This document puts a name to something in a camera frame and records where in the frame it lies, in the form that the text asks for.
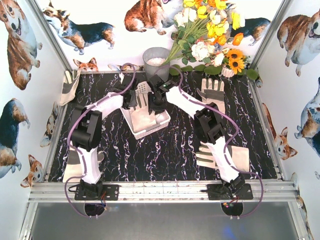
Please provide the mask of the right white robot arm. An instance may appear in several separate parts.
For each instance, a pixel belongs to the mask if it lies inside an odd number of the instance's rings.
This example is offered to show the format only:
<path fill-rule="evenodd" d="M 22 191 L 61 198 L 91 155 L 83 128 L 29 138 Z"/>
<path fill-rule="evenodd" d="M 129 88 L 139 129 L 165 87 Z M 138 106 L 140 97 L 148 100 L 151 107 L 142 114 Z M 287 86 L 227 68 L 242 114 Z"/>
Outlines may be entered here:
<path fill-rule="evenodd" d="M 194 132 L 210 150 L 219 169 L 223 190 L 231 197 L 238 194 L 245 184 L 242 173 L 236 169 L 224 135 L 223 113 L 215 103 L 204 104 L 195 99 L 172 81 L 163 81 L 158 75 L 147 80 L 153 95 L 149 102 L 164 108 L 167 103 L 183 110 L 194 120 Z"/>

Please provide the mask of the white work glove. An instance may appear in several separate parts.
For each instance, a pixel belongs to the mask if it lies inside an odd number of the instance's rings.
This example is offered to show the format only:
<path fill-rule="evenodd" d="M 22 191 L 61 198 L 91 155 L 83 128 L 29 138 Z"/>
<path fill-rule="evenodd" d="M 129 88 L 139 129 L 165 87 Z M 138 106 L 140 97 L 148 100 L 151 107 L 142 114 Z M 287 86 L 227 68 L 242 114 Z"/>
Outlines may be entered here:
<path fill-rule="evenodd" d="M 129 109 L 133 132 L 138 133 L 157 124 L 155 112 L 149 113 L 148 93 L 136 96 L 137 106 Z"/>

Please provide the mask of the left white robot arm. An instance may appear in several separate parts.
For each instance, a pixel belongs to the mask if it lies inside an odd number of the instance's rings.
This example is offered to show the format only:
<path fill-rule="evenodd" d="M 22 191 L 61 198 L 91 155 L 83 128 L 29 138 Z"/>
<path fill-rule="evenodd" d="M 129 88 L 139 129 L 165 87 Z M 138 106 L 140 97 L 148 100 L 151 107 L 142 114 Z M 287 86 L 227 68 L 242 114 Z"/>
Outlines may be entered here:
<path fill-rule="evenodd" d="M 125 95 L 134 90 L 135 81 L 134 73 L 129 82 L 122 79 L 120 85 L 102 99 L 87 106 L 77 106 L 73 111 L 67 144 L 80 160 L 82 173 L 78 177 L 80 182 L 77 189 L 81 198 L 96 200 L 103 194 L 103 181 L 98 164 L 102 123 L 109 114 L 123 107 Z"/>

